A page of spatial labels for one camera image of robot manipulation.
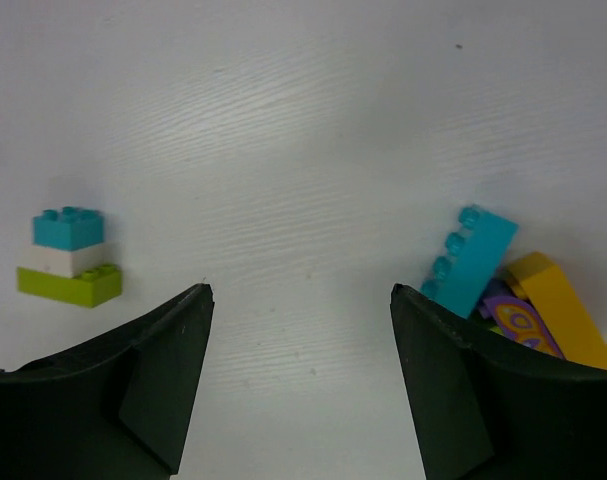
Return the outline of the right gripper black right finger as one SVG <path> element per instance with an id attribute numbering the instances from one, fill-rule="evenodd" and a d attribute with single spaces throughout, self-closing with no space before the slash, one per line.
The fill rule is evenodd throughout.
<path id="1" fill-rule="evenodd" d="M 485 330 L 398 284 L 391 320 L 429 479 L 607 479 L 607 371 Z"/>

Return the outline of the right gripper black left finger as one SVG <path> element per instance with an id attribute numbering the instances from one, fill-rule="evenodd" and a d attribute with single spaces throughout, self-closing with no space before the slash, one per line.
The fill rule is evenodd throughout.
<path id="1" fill-rule="evenodd" d="M 0 479 L 179 471 L 214 310 L 207 284 L 81 344 L 0 369 Z"/>

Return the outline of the turquoise lego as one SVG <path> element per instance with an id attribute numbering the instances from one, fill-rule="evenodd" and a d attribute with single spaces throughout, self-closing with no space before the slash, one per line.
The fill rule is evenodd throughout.
<path id="1" fill-rule="evenodd" d="M 476 204 L 463 207 L 458 228 L 444 241 L 420 292 L 461 318 L 468 318 L 499 268 L 519 225 Z"/>

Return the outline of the white curved lego brick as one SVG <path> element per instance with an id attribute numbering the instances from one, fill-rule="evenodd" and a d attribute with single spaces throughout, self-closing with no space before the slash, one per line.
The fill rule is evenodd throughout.
<path id="1" fill-rule="evenodd" d="M 20 257 L 18 265 L 34 271 L 73 278 L 105 264 L 108 253 L 106 243 L 74 251 L 30 245 Z"/>

